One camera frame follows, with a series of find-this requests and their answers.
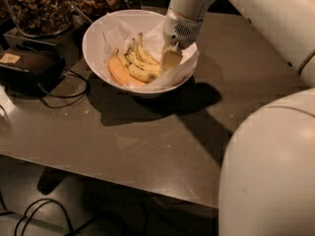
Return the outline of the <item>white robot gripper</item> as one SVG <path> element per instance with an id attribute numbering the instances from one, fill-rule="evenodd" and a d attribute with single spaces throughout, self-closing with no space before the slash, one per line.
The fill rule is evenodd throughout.
<path id="1" fill-rule="evenodd" d="M 187 49 L 190 47 L 197 40 L 202 24 L 202 20 L 189 19 L 172 9 L 167 10 L 162 27 L 164 44 L 159 59 L 160 69 L 163 72 L 178 66 L 183 58 L 181 51 L 167 48 L 176 46 L 179 49 Z"/>

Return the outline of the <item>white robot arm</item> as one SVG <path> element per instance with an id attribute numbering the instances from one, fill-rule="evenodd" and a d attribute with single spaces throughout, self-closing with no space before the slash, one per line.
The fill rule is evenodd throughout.
<path id="1" fill-rule="evenodd" d="M 170 0 L 163 35 L 186 49 L 215 0 Z M 220 236 L 315 236 L 315 0 L 228 0 L 305 84 L 253 112 L 220 171 Z"/>

